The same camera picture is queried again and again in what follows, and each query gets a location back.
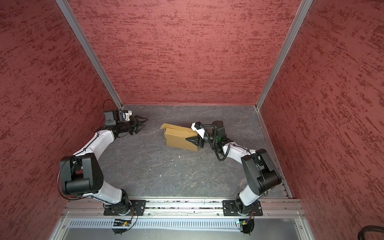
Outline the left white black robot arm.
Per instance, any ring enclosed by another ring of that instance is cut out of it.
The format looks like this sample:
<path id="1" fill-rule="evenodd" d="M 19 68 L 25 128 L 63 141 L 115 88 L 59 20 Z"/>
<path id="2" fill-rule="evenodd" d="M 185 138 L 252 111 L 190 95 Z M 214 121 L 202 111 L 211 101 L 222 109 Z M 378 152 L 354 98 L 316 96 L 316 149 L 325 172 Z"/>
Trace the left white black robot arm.
<path id="1" fill-rule="evenodd" d="M 63 157 L 57 177 L 61 197 L 69 201 L 92 198 L 104 204 L 106 216 L 133 216 L 135 207 L 127 192 L 104 180 L 99 158 L 121 134 L 137 134 L 147 121 L 144 117 L 130 116 L 128 121 L 101 127 L 79 151 Z"/>

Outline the brown cardboard box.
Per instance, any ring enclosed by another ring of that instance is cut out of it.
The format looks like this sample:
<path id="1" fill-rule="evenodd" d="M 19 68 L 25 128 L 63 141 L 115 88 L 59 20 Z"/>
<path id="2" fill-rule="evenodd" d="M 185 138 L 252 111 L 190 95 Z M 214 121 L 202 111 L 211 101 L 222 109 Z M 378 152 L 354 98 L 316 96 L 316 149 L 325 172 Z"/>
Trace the brown cardboard box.
<path id="1" fill-rule="evenodd" d="M 164 130 L 167 146 L 194 152 L 198 151 L 198 146 L 186 140 L 187 138 L 198 136 L 198 133 L 191 128 L 163 124 L 161 130 Z"/>

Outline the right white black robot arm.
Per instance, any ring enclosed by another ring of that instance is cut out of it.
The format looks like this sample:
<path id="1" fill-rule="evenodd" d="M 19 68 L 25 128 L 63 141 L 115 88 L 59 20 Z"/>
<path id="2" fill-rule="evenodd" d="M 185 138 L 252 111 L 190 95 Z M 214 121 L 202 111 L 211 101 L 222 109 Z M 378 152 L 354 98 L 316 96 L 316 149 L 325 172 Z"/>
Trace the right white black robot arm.
<path id="1" fill-rule="evenodd" d="M 251 150 L 238 145 L 227 137 L 222 121 L 214 121 L 210 125 L 195 122 L 191 129 L 198 136 L 186 138 L 188 142 L 200 148 L 208 143 L 218 161 L 233 159 L 243 166 L 247 186 L 236 195 L 234 203 L 239 215 L 249 215 L 262 196 L 282 183 L 282 177 L 267 150 Z"/>

